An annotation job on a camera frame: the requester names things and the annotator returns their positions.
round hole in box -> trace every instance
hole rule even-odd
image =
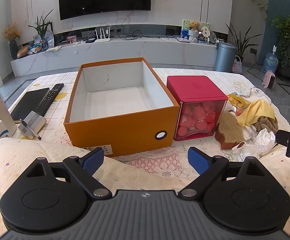
[[[164,138],[166,138],[166,136],[167,136],[166,131],[160,131],[155,135],[155,139],[156,140],[163,140]]]

beige blanket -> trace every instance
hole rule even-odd
[[[286,147],[278,146],[264,156],[261,162],[290,195],[290,158],[285,157],[285,151]],[[60,162],[68,156],[83,156],[87,152],[80,148],[54,143],[0,139],[0,198],[35,158],[43,156],[49,162]],[[162,178],[107,157],[94,174],[94,178],[99,179],[113,194],[117,189],[174,189],[178,192],[194,179]],[[290,235],[290,218],[284,230]],[[5,231],[0,214],[0,236]]]

box label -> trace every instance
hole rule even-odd
[[[104,151],[104,155],[111,155],[112,154],[112,146],[110,144],[108,145],[101,145],[101,146],[94,146],[94,147],[86,147],[85,150],[92,151],[96,149],[97,147],[101,147]]]

potted plant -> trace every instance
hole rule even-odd
[[[277,58],[280,65],[285,68],[288,65],[289,53],[288,48],[290,46],[290,16],[283,16],[282,18],[273,18],[272,26],[279,29],[278,35],[278,47]]]
[[[20,33],[16,27],[16,24],[8,24],[2,31],[4,39],[9,41],[10,54],[12,59],[17,59],[18,45],[15,38],[20,38]]]
[[[257,36],[261,36],[262,34],[258,34],[258,35],[254,35],[252,37],[247,37],[247,34],[249,33],[250,29],[252,28],[252,26],[250,26],[250,28],[247,30],[247,32],[245,33],[245,36],[244,38],[241,37],[241,31],[239,32],[239,36],[237,36],[236,34],[236,31],[234,29],[234,27],[232,26],[232,29],[234,31],[231,30],[231,28],[226,24],[227,28],[229,29],[230,33],[233,35],[234,37],[234,41],[235,41],[235,46],[237,47],[237,51],[236,51],[236,55],[239,56],[241,62],[243,61],[243,55],[244,55],[244,52],[245,50],[248,48],[248,47],[251,47],[251,46],[258,46],[258,44],[252,44],[252,43],[249,43],[249,41],[252,39],[252,38],[255,38]]]
[[[45,34],[47,31],[48,25],[50,24],[50,21],[46,22],[46,18],[52,11],[53,9],[45,16],[45,18],[43,18],[43,14],[42,14],[42,16],[40,16],[39,21],[38,21],[38,16],[37,16],[37,22],[35,23],[37,24],[37,27],[28,25],[28,27],[34,28],[38,32],[38,35],[41,37],[40,47],[42,51],[45,51],[46,49],[48,49],[48,42],[45,39]]]

gray ribbed panel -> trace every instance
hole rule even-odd
[[[197,202],[183,201],[173,191],[120,190],[114,198],[96,201],[75,225],[45,236],[13,231],[1,240],[288,240],[282,231],[242,236],[219,228]]]

